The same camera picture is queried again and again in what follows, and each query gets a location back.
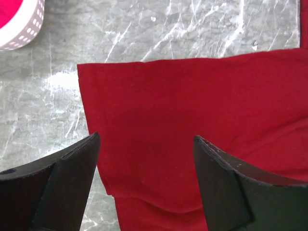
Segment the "white marble veining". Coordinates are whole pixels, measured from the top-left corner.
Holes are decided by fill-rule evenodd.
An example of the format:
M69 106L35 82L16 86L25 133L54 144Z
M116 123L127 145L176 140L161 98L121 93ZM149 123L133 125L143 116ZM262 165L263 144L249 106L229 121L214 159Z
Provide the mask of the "white marble veining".
M0 52L0 171L87 136L76 64L294 48L298 10L298 0L46 1L37 38ZM81 230L119 231L97 173Z

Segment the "gray marble surface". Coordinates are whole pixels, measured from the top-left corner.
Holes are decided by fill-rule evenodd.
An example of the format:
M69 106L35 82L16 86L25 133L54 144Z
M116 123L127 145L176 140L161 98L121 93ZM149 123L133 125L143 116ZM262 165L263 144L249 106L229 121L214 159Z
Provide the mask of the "gray marble surface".
M87 136L76 64L299 46L297 0L53 0L37 38L0 52L0 171ZM82 231L118 231L95 174Z

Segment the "red cloth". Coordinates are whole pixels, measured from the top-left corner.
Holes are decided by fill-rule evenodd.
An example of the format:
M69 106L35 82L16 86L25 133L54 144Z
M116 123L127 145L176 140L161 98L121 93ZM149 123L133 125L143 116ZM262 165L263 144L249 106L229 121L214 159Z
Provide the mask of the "red cloth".
M0 29L17 13L23 0L0 0Z
M206 230L195 135L308 180L307 26L301 49L78 66L89 131L103 142L98 169L122 231Z

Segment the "pink lid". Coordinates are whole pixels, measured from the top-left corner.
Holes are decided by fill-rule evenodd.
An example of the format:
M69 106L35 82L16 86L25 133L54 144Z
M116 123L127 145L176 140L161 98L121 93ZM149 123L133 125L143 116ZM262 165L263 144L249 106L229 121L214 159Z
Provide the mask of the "pink lid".
M23 0L0 0L0 29L17 13Z

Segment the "white perforated container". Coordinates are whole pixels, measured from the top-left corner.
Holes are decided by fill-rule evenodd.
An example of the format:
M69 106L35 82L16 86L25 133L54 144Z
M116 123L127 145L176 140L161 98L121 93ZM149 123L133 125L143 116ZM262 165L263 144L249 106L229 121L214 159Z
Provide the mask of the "white perforated container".
M45 0L23 0L14 17L0 29L0 51L18 49L31 42L44 20Z

